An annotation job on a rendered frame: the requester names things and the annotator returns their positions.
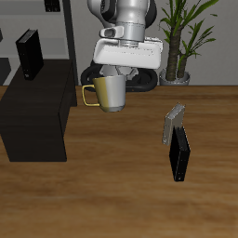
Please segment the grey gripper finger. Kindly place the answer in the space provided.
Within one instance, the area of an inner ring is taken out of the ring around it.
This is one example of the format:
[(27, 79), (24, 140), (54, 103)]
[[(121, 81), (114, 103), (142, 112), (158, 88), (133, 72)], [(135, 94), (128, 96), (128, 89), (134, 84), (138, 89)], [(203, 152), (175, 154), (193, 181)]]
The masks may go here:
[(103, 65), (99, 71), (103, 77), (115, 76), (118, 74), (116, 67), (112, 65)]
[(120, 66), (118, 68), (118, 74), (123, 75), (127, 81), (131, 81), (136, 75), (139, 74), (139, 70), (133, 67)]

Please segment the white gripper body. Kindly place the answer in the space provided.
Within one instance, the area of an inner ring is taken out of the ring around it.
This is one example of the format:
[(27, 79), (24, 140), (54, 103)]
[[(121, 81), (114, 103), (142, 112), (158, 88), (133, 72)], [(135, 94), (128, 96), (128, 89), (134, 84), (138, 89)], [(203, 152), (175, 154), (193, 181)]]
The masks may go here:
[(161, 65), (163, 42), (146, 37), (137, 47), (120, 46), (116, 39), (101, 38), (96, 43), (93, 60), (103, 65), (158, 69)]

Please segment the white-yellow mug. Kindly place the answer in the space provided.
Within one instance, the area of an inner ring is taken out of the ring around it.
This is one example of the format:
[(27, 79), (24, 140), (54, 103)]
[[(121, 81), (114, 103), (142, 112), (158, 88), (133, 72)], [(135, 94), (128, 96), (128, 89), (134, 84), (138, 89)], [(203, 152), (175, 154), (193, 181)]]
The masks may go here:
[(88, 85), (96, 91), (97, 103), (87, 103), (85, 89), (82, 86), (83, 102), (88, 107), (100, 107), (104, 112), (119, 112), (126, 105), (126, 77), (124, 75), (94, 78), (93, 84)]

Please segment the grey book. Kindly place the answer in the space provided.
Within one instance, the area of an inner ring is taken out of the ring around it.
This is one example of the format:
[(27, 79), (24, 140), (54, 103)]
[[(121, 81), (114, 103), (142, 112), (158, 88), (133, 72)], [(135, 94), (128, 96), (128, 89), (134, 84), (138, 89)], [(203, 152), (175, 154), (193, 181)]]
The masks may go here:
[(178, 102), (165, 116), (164, 132), (162, 138), (164, 145), (170, 145), (173, 135), (173, 128), (182, 127), (184, 112), (185, 106)]

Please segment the pot plant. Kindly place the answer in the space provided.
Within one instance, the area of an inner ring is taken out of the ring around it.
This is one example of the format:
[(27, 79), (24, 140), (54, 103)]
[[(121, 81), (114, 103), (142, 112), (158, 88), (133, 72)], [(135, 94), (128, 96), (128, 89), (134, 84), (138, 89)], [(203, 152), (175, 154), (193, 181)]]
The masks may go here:
[(199, 56), (196, 50), (203, 44), (214, 42), (215, 38), (209, 38), (213, 26), (207, 28), (198, 35), (204, 20), (191, 26), (191, 22), (218, 0), (207, 0), (201, 4), (201, 0), (190, 9), (186, 9), (187, 0), (169, 0), (170, 13), (163, 8), (166, 17), (160, 20), (168, 29), (164, 29), (165, 41), (169, 44), (167, 66), (159, 73), (161, 86), (187, 86), (191, 76), (185, 71), (187, 59), (191, 56)]

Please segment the dark wooden cabinet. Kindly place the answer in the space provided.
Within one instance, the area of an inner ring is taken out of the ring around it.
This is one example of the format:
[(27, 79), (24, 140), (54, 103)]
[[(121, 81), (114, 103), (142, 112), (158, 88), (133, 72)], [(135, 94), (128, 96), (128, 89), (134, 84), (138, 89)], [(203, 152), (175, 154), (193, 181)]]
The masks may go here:
[(46, 59), (32, 81), (18, 69), (0, 100), (0, 136), (11, 162), (65, 162), (64, 132), (77, 105), (73, 63)]

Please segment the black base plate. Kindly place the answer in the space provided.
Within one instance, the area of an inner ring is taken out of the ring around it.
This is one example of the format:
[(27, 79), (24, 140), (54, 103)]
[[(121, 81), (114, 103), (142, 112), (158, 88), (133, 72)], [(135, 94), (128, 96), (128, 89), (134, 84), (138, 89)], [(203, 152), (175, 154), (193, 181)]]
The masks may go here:
[[(81, 84), (92, 85), (93, 78), (101, 77), (99, 72), (102, 68), (101, 64), (91, 61), (91, 65), (87, 67), (81, 74)], [(157, 73), (151, 69), (138, 68), (138, 74), (126, 81), (126, 92), (147, 92), (153, 90), (158, 83)]]

